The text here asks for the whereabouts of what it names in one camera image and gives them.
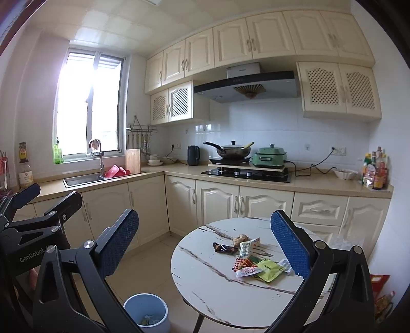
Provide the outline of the person left hand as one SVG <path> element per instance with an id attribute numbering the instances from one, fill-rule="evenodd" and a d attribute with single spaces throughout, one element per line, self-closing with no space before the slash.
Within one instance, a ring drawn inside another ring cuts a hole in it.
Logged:
<path id="1" fill-rule="evenodd" d="M 28 285 L 32 290 L 35 290 L 38 279 L 38 272 L 34 268 L 28 272 Z"/>

